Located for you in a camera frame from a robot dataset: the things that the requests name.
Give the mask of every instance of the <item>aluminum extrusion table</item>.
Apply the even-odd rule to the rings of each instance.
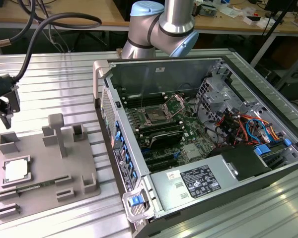
[[[249,69],[238,54],[227,49],[196,50],[190,55],[229,57],[265,92],[298,127],[298,111],[264,79]],[[111,237],[130,238],[126,218],[92,96],[92,64],[116,58],[115,52],[34,55],[19,83],[21,112],[12,119],[18,136],[39,133],[47,116],[63,113],[65,124],[83,123],[88,131],[102,193],[99,196],[0,225],[0,237]],[[17,74],[24,55],[0,56],[0,75]],[[155,238],[170,237],[298,237],[298,171],[266,189],[162,231]]]

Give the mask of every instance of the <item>power supply label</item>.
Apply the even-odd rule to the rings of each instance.
[[[183,172],[181,177],[193,198],[201,197],[221,188],[208,165]]]

